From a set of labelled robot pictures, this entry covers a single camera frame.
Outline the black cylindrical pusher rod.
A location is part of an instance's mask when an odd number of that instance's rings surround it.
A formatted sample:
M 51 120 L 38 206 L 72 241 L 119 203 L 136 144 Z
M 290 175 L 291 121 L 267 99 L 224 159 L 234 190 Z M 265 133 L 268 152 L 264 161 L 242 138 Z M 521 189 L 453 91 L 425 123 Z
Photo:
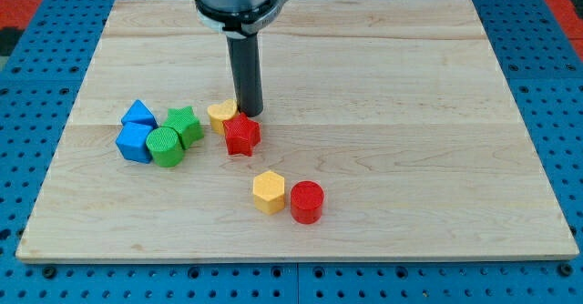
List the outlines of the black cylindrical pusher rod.
M 258 37 L 227 38 L 227 44 L 238 108 L 247 117 L 256 117 L 263 111 Z

